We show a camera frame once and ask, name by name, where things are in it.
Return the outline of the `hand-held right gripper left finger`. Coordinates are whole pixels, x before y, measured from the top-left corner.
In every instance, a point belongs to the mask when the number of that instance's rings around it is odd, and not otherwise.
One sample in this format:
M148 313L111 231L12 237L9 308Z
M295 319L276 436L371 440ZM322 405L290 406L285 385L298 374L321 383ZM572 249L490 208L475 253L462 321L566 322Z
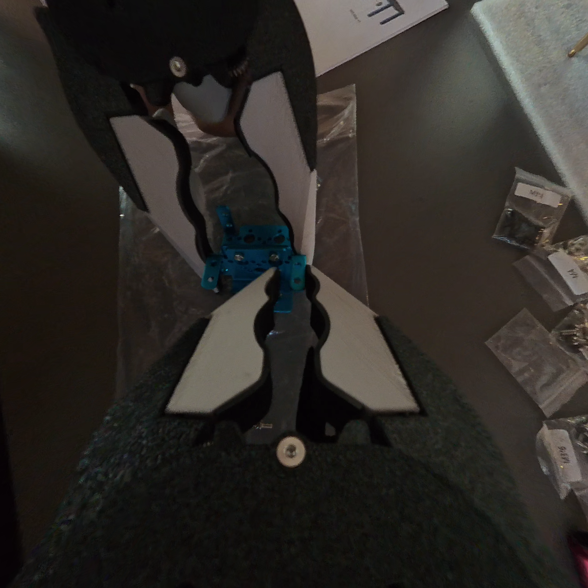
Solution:
M280 284L280 271L270 268L210 314L166 415L217 415L266 382Z

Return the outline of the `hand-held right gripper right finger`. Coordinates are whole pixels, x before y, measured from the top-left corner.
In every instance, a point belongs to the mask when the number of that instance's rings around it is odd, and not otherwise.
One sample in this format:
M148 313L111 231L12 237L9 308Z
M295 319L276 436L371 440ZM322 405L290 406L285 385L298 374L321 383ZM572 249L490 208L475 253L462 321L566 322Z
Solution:
M420 406L367 305L314 266L306 268L319 381L368 414L417 414Z

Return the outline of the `open instruction manual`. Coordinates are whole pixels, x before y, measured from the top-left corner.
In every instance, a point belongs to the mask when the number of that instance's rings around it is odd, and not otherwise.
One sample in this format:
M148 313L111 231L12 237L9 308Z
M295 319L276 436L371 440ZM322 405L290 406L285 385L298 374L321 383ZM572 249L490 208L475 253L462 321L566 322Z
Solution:
M295 1L319 77L448 9L447 1Z

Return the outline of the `person's left hand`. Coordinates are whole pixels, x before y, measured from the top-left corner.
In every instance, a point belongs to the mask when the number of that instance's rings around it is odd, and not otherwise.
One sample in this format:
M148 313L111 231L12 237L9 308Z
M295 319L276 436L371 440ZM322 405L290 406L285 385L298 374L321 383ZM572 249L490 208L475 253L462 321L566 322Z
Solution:
M225 138L237 136L234 117L231 115L227 115L227 117L219 122L207 122L195 116L193 119L196 126L204 134Z

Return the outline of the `white foam sheet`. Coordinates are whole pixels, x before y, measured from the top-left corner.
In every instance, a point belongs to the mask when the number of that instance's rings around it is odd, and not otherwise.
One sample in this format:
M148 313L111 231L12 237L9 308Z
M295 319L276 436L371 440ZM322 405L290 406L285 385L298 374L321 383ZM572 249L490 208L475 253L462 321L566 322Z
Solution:
M587 198L587 1L480 1L471 13L564 182Z

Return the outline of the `blue metal bracket assembly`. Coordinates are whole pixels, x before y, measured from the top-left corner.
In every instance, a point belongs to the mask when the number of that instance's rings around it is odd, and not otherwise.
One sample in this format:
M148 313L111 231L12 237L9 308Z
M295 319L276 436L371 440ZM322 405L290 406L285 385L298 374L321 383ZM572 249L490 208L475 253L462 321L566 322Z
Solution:
M228 277L231 293L236 294L259 275L275 268L280 273L280 290L274 305L276 313L293 310L293 295L305 289L306 256L296 254L285 225L244 224L237 228L231 210L217 206L223 229L218 253L205 262L201 286L218 291L221 279Z

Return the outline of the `pile of small screw bags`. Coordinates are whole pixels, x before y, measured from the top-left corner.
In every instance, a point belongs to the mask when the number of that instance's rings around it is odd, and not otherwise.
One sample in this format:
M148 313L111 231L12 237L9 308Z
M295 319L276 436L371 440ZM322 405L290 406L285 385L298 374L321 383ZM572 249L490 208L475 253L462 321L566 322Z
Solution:
M587 385L587 235L555 243L570 189L523 169L514 179L493 239L526 254L513 266L553 312L552 330L524 309L487 346L545 417Z

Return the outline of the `clear plastic bag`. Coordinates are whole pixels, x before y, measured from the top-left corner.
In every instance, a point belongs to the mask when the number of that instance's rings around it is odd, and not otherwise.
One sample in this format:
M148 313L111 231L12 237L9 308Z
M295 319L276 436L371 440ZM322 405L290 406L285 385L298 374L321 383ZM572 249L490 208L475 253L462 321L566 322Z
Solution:
M238 225L277 224L269 176L239 140L204 134L176 100L173 110L192 155L196 200L211 246L217 249L222 241L218 205L228 206ZM313 264L369 305L359 225L354 85L318 96L317 149ZM122 188L119 209L118 399L230 294L229 280L220 293L203 289L201 278Z

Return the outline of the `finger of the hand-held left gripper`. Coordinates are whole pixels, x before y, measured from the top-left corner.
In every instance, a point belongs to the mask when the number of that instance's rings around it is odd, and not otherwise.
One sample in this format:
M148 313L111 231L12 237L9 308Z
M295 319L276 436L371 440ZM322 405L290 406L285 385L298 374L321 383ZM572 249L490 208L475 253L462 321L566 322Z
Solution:
M306 159L281 71L251 84L238 117L238 130L246 149L273 180L276 208L290 227L295 250L312 264L318 176L315 165Z
M192 156L171 115L109 120L146 213L200 277L213 254L198 208Z

